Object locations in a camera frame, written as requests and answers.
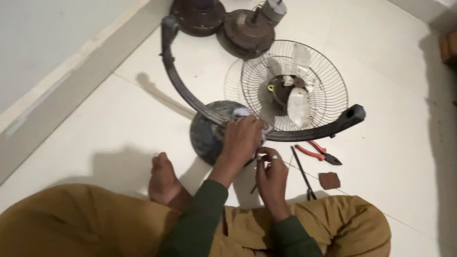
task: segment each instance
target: green sweater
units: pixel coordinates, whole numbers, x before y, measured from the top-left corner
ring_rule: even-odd
[[[173,230],[160,245],[156,256],[208,256],[228,194],[222,184],[206,180],[191,206],[181,214]],[[296,216],[276,223],[274,237],[283,256],[322,256],[316,241],[308,235]]]

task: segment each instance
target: pliers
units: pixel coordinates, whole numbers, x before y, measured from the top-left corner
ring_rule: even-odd
[[[316,153],[310,152],[299,145],[295,145],[295,148],[297,148],[300,152],[302,152],[308,156],[317,158],[319,161],[326,161],[326,162],[330,163],[331,165],[343,165],[341,163],[341,161],[338,160],[335,156],[328,154],[327,149],[320,147],[320,145],[318,145],[316,142],[314,142],[312,140],[307,141],[307,142],[310,145],[312,145],[319,153],[316,154]]]

